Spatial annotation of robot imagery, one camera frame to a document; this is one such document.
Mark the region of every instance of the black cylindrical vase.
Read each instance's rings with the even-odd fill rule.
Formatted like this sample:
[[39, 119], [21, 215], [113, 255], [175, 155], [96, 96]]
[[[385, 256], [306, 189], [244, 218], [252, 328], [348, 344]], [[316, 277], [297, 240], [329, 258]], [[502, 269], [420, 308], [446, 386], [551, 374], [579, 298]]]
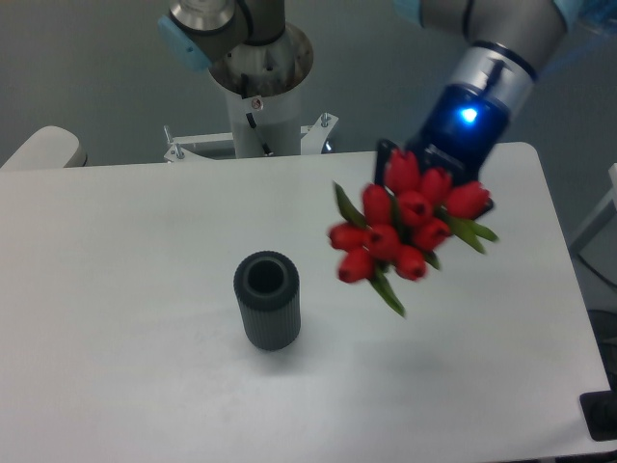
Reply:
[[233, 277], [244, 331], [264, 350], [291, 344], [300, 332], [300, 277], [293, 262], [273, 251], [248, 256]]

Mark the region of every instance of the light blue robot joint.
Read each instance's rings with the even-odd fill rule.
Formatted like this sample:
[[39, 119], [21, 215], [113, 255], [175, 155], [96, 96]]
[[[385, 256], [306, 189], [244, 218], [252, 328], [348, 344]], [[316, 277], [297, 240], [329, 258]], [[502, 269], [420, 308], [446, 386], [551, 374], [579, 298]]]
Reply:
[[556, 7], [559, 9], [561, 14], [563, 15], [566, 24], [568, 25], [568, 30], [572, 30], [577, 22], [578, 12], [580, 11], [580, 7], [585, 3], [585, 0], [553, 0], [555, 2]]
[[206, 70], [212, 65], [200, 48], [168, 16], [158, 20], [158, 32], [179, 62], [188, 69]]
[[422, 25], [422, 11], [420, 0], [393, 0], [397, 14], [408, 21]]

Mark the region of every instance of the gray floor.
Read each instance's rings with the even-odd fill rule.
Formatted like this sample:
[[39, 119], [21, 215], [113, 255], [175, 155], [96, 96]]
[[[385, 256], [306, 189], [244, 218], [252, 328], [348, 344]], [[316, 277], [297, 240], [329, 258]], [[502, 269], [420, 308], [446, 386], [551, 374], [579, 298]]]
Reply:
[[[167, 0], [0, 3], [0, 164], [51, 124], [76, 134], [94, 165], [159, 162], [163, 124], [174, 135], [228, 131], [207, 76], [177, 65], [158, 39], [166, 8]], [[371, 150], [380, 137], [405, 141], [466, 48], [399, 19], [389, 0], [288, 0], [287, 16], [315, 49], [303, 123], [324, 110], [341, 117], [338, 150]], [[578, 27], [504, 138], [540, 152], [566, 236], [610, 187], [616, 58], [617, 38]], [[616, 222], [585, 251], [613, 280]], [[613, 292], [577, 273], [589, 308], [617, 308]]]

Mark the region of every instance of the white table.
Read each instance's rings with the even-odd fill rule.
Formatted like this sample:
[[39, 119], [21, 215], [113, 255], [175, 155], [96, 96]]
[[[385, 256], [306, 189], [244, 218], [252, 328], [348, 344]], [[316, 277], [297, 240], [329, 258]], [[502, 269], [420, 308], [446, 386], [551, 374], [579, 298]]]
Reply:
[[[408, 319], [335, 279], [332, 181], [371, 153], [0, 176], [0, 461], [479, 462], [606, 451], [578, 396], [608, 388], [528, 145], [484, 172], [501, 242], [452, 240], [394, 279]], [[232, 291], [288, 255], [303, 327], [255, 349]]]

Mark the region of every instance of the bolt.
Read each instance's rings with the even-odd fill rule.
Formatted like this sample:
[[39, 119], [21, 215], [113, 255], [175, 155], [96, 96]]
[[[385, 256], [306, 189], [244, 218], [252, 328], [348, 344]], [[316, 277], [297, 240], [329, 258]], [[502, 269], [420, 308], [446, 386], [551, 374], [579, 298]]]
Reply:
[[322, 127], [327, 127], [328, 126], [328, 122], [330, 121], [331, 117], [328, 113], [324, 113], [321, 115], [321, 126]]
[[263, 109], [263, 102], [259, 98], [253, 98], [251, 106], [253, 106], [253, 109], [256, 111], [261, 111]]
[[168, 125], [163, 125], [163, 131], [165, 132], [165, 138], [167, 139], [167, 146], [170, 147], [174, 144], [174, 137], [172, 136], [170, 127]]
[[175, 157], [177, 157], [178, 159], [184, 159], [184, 152], [182, 152], [182, 147], [180, 146], [180, 143], [175, 144]]

